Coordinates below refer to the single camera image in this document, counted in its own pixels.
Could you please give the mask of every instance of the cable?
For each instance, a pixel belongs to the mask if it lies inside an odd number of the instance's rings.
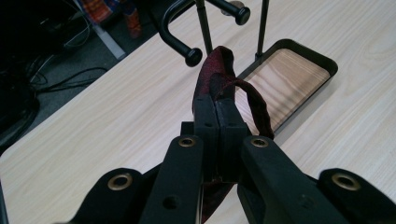
[[[43,69],[43,67],[53,58],[54,54],[51,54],[46,61],[44,61],[37,69],[33,70],[33,71],[28,71],[28,77],[30,77],[30,82],[33,81],[33,79],[35,79],[35,77],[37,76],[37,74],[40,72],[41,69]]]
[[[77,13],[81,12],[81,10],[79,10],[79,9],[76,8],[75,6],[71,5],[70,3],[66,2],[65,0],[63,0],[63,2],[64,2],[65,4],[67,4],[68,6],[70,6],[71,8],[73,8]],[[82,16],[82,19],[85,21],[85,24],[86,24],[85,29],[82,30],[81,32],[79,32],[78,34],[76,34],[75,36],[73,36],[73,37],[72,37],[70,40],[68,40],[66,43],[64,43],[64,47],[66,47],[66,48],[67,48],[67,47],[76,48],[76,47],[80,47],[80,46],[84,45],[84,44],[88,41],[88,38],[90,37],[90,34],[91,34],[91,25],[90,25],[90,23],[88,22],[88,20],[87,20],[84,16]],[[72,41],[73,41],[74,39],[76,39],[78,36],[82,35],[86,30],[87,30],[87,34],[86,34],[84,40],[82,40],[81,43],[76,44],[76,45],[69,45],[70,42],[72,42]]]
[[[69,81],[79,75],[82,75],[86,72],[93,71],[93,70],[103,70],[103,71],[107,72],[107,69],[104,67],[93,67],[93,68],[84,69],[80,72],[75,73],[74,75],[72,75],[70,77],[65,78],[64,80],[62,80],[56,84],[50,85],[50,86],[42,88],[42,89],[35,90],[35,92],[43,93],[43,92],[52,92],[52,91],[63,91],[63,90],[72,89],[72,88],[76,88],[76,87],[87,86],[87,85],[93,83],[97,78],[91,78],[91,79],[87,79],[87,80],[83,80],[83,81],[72,82],[72,83],[74,83],[74,85],[70,85],[71,83],[68,83],[68,85],[67,85],[67,81]]]
[[[30,125],[35,120],[35,117],[37,116],[39,107],[40,107],[40,103],[35,98],[32,104],[30,105],[30,107],[26,109],[28,114],[22,126],[11,137],[9,137],[8,140],[3,145],[0,146],[0,156],[9,147],[11,147],[14,143],[16,143],[18,139],[23,135],[23,133],[30,127]]]

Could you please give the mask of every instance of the black metal rod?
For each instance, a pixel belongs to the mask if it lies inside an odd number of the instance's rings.
[[[186,59],[186,64],[190,67],[197,65],[202,59],[202,52],[200,49],[191,49],[179,39],[174,37],[170,32],[168,25],[178,12],[188,7],[194,0],[179,0],[166,10],[163,15],[163,20],[160,24],[160,36],[163,41],[172,49],[177,51]]]
[[[264,44],[265,25],[267,23],[269,0],[262,0],[262,17],[260,20],[259,43],[256,58],[262,56],[262,46]]]
[[[209,23],[207,22],[205,0],[195,0],[197,6],[198,18],[201,24],[202,36],[204,38],[206,54],[212,52],[212,39],[210,37]]]

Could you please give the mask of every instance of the black cable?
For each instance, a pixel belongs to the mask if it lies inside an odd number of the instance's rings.
[[[35,121],[35,117],[37,116],[38,109],[40,107],[40,103],[35,98],[28,109],[26,109],[27,115],[25,116],[25,121],[22,126],[15,131],[15,133],[8,138],[8,140],[0,146],[0,157],[1,155],[14,143],[21,138],[21,136],[26,132],[26,130],[32,125],[33,121]]]
[[[68,90],[68,89],[72,89],[72,88],[76,88],[76,87],[87,86],[87,85],[93,83],[96,80],[96,78],[88,79],[88,81],[85,80],[86,81],[85,83],[77,84],[75,86],[70,86],[70,85],[69,86],[67,86],[67,85],[65,86],[65,84],[69,80],[71,80],[71,79],[73,79],[73,78],[75,78],[75,77],[77,77],[77,76],[79,76],[81,74],[84,74],[86,72],[92,71],[92,70],[103,70],[103,71],[107,72],[107,69],[104,68],[104,67],[93,67],[93,68],[84,69],[84,70],[82,70],[80,72],[75,73],[74,75],[72,75],[70,77],[65,78],[64,80],[62,80],[62,81],[60,81],[60,82],[58,82],[56,84],[50,85],[50,86],[42,88],[42,89],[38,89],[35,92],[36,93],[44,93],[44,92],[52,92],[52,91],[63,91],[63,90]]]
[[[35,90],[35,95],[37,93],[45,93],[45,92],[54,92],[54,91],[64,91],[64,90],[69,90],[69,89],[73,89],[73,88],[77,88],[77,87],[86,87],[89,86],[90,84],[92,84],[97,78],[88,78],[85,80],[81,80],[81,81],[74,81],[74,82],[68,82],[69,80],[82,75],[86,72],[89,71],[93,71],[93,70],[102,70],[107,72],[107,69],[104,67],[93,67],[93,68],[88,68],[88,69],[84,69],[80,72],[75,73],[74,75],[65,78],[64,80],[50,85],[46,88],[42,88],[39,90]],[[33,123],[33,121],[35,120],[35,117],[38,113],[39,110],[39,102],[37,100],[37,98],[34,97],[32,104],[30,105],[29,108],[26,109],[26,113],[27,115],[25,115],[25,121],[22,124],[22,126],[15,131],[15,133],[8,138],[8,140],[0,146],[0,156],[9,148],[11,147],[15,142],[17,142],[21,136],[26,132],[26,130],[30,127],[30,125]]]

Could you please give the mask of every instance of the light wood surface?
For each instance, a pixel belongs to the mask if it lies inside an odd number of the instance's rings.
[[[252,16],[242,27],[207,4],[213,45],[233,50],[236,74],[253,61],[258,35],[261,1],[244,3]],[[395,21],[391,0],[272,1],[264,42],[268,49],[290,38],[339,66],[330,84],[276,137],[281,148],[309,175],[348,169],[394,202]],[[172,23],[171,32],[204,49],[198,26],[193,8]],[[0,158],[9,222],[66,222],[106,172],[128,167],[144,173],[160,163],[180,122],[192,120],[200,67],[187,67],[156,35],[23,137]],[[251,81],[276,89],[264,71]],[[247,223],[235,193],[208,223]]]

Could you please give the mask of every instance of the dark red fabric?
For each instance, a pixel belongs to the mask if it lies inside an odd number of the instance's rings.
[[[225,47],[217,47],[206,58],[198,76],[194,98],[210,94],[213,101],[221,98],[234,100],[235,86],[247,93],[247,101],[256,128],[260,135],[274,138],[267,104],[260,93],[248,82],[235,77],[233,52]],[[202,222],[206,222],[219,207],[233,184],[212,182],[204,184]]]

